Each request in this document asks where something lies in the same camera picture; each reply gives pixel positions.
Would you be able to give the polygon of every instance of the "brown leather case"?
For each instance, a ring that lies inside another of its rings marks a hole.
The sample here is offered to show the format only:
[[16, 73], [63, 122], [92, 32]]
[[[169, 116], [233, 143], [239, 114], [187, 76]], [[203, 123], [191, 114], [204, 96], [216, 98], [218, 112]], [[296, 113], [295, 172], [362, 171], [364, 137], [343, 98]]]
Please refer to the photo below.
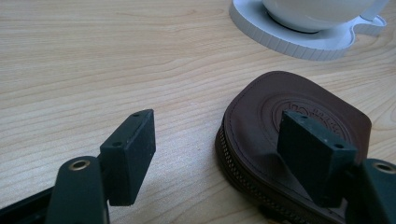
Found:
[[367, 157], [371, 121], [366, 115], [304, 77], [276, 71], [256, 78], [226, 109], [216, 137], [224, 174], [235, 188], [291, 223], [345, 223], [346, 202], [336, 209], [316, 206], [277, 154], [285, 109], [318, 120], [354, 145], [357, 163]]

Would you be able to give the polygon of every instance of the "light wood grain surface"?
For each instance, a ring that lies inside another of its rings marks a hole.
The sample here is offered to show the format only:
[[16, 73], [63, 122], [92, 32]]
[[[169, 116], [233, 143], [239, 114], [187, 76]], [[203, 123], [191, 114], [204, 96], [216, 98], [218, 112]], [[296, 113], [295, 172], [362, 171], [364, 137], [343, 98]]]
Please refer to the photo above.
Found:
[[226, 106], [259, 75], [307, 77], [367, 114], [369, 156], [396, 163], [396, 2], [380, 36], [310, 62], [261, 46], [230, 0], [0, 2], [0, 207], [54, 184], [128, 115], [155, 111], [157, 152], [112, 223], [266, 223], [225, 180], [214, 152]]

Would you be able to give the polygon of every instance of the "black plastic bracket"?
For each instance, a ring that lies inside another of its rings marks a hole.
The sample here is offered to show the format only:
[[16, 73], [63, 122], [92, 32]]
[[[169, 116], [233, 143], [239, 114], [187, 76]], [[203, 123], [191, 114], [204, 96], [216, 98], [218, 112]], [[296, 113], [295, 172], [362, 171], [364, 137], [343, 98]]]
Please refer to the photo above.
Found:
[[132, 114], [100, 155], [61, 166], [55, 186], [0, 210], [0, 223], [108, 223], [107, 203], [135, 202], [155, 153], [154, 111]]
[[277, 151], [315, 204], [338, 207], [346, 198], [346, 223], [396, 223], [394, 164], [356, 164], [356, 148], [293, 111], [282, 114]]

